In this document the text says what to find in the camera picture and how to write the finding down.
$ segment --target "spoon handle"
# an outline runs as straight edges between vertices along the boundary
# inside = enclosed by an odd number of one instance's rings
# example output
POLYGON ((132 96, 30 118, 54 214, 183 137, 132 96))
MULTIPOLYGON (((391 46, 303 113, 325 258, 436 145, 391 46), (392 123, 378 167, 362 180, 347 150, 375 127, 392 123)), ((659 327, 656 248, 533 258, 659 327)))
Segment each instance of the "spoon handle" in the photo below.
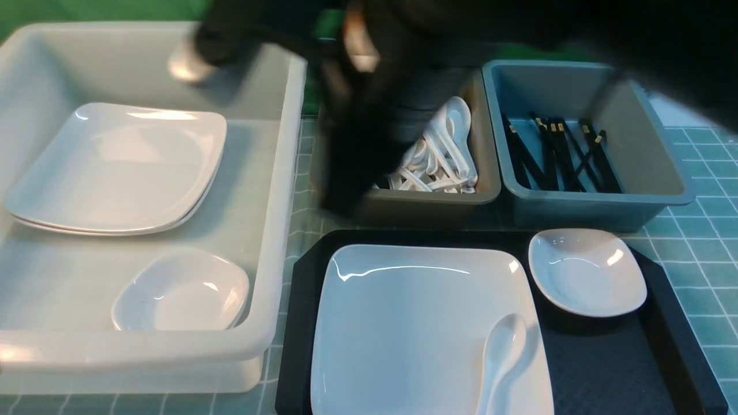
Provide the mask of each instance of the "spoon handle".
POLYGON ((482 379, 482 389, 479 392, 479 403, 477 404, 476 415, 487 415, 489 408, 492 406, 492 397, 494 396, 494 390, 497 388, 498 379, 493 374, 487 374, 488 370, 485 370, 484 378, 482 379))

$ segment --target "white bowl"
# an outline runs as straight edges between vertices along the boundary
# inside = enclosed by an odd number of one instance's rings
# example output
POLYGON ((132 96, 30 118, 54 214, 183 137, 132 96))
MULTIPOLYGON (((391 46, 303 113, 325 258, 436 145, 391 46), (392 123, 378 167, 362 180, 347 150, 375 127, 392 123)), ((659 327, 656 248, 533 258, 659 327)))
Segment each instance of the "white bowl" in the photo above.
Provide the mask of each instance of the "white bowl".
POLYGON ((246 272, 205 251, 183 248, 160 256, 113 304, 115 328, 225 330, 244 310, 246 272))
POLYGON ((83 105, 13 186, 5 207, 27 222, 83 232, 166 227, 200 200, 226 130, 213 112, 83 105))
POLYGON ((646 300, 646 282, 628 246, 609 232, 551 229, 528 248, 538 288, 558 307, 588 317, 614 317, 646 300))

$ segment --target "black tray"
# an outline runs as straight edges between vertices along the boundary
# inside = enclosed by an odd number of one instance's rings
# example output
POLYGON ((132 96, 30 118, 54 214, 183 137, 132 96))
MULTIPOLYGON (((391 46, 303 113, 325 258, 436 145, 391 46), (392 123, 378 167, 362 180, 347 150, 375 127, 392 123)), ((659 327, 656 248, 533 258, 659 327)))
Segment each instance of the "black tray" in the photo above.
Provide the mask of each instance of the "black tray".
MULTIPOLYGON (((339 230, 320 239, 294 265, 277 413, 312 415, 310 369, 318 304, 328 260, 339 248, 394 244, 502 250, 523 264, 530 279, 532 237, 518 232, 339 230)), ((563 312, 529 281, 556 415, 725 415, 728 403, 666 275, 658 264, 635 250, 633 254, 649 294, 637 312, 625 316, 592 319, 563 312)))

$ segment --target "green backdrop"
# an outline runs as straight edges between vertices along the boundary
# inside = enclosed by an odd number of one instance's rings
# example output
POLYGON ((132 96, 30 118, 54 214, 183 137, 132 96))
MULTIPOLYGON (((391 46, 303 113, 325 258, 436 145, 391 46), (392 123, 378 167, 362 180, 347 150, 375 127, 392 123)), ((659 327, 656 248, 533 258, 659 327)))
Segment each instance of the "green backdrop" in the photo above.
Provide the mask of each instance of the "green backdrop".
MULTIPOLYGON (((196 20, 209 3, 210 0, 0 0, 0 43, 19 27, 40 21, 196 20)), ((340 11, 327 10, 316 27, 316 35, 332 36, 341 20, 340 11)), ((519 45, 503 47, 500 58, 588 60, 574 51, 541 52, 519 45)), ((318 101, 315 82, 308 78, 303 113, 316 114, 318 101)))

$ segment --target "white square plate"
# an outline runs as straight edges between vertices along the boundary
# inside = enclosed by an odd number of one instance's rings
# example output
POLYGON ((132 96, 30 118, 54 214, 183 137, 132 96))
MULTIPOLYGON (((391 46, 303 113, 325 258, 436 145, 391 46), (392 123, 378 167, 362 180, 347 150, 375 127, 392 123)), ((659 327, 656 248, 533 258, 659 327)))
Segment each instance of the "white square plate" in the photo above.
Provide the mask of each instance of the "white square plate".
MULTIPOLYGON (((311 370, 315 415, 473 414, 485 340, 516 312, 533 342, 500 386, 504 414, 552 415, 554 401, 528 279, 508 253, 350 245, 320 297, 311 370)), ((500 402, 494 406, 500 408, 500 402)))
POLYGON ((93 233, 177 223, 220 161, 226 120, 211 112, 81 106, 5 199, 26 222, 93 233))

